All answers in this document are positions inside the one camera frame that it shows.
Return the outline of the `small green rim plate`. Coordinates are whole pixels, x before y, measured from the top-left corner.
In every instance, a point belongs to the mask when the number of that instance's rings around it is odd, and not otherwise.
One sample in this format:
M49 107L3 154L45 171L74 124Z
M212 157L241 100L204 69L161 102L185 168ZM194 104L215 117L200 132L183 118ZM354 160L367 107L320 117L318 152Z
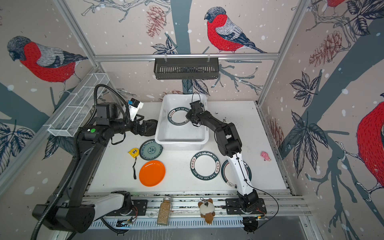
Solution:
M189 112L189 108L186 107L177 107L172 109L168 113L168 121L174 126L183 126L189 123L189 120L186 118L186 114Z

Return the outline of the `green red rim plate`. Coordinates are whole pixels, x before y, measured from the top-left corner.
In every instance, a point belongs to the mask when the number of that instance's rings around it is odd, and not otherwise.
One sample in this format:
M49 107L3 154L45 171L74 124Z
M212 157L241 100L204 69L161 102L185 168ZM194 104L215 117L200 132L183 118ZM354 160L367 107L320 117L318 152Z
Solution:
M248 174L249 180L252 180L252 171L249 165L244 161L244 166ZM221 177L225 184L230 188L237 189L237 178L232 167L230 166L229 160L225 160L221 166Z

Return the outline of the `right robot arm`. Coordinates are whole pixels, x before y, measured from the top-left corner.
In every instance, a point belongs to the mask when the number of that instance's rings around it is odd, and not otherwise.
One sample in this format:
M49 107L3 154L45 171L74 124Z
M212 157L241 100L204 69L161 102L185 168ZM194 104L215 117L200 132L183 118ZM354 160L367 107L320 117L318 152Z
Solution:
M240 209L244 213L260 211L262 203L247 174L242 158L242 141L236 126L233 123L225 123L215 118L204 109L201 101L191 102L190 107L186 118L194 125L205 126L212 130L220 153L229 159L237 178Z

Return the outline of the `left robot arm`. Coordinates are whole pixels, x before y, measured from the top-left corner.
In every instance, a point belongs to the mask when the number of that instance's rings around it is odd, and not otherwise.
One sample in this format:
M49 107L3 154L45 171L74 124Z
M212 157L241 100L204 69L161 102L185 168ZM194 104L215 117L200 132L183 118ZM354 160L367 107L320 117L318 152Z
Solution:
M95 166L114 135L131 132L150 137L155 134L157 124L156 120L145 120L143 116L132 120L129 110L119 104L97 104L91 121L75 134L75 154L58 187L45 204L36 205L33 210L33 217L38 222L31 238L37 239L41 226L83 233L93 221L113 211L129 213L133 203L127 191L114 191L87 203L83 202L84 193Z

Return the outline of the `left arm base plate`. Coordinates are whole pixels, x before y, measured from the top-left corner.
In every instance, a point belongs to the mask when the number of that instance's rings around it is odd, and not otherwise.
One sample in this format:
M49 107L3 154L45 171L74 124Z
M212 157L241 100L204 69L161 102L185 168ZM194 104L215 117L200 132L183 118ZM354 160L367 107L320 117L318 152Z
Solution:
M120 216L145 216L147 211L148 200L131 200L128 204L107 214L108 217Z

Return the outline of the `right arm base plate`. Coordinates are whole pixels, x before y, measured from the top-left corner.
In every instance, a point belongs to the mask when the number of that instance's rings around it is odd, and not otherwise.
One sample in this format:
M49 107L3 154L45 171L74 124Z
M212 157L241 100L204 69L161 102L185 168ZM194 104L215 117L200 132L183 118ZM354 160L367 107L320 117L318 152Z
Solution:
M225 205L222 206L223 210L226 210L228 215L266 215L267 210L263 199L259 198L256 202L256 206L251 212L245 212L241 209L239 199L225 199Z

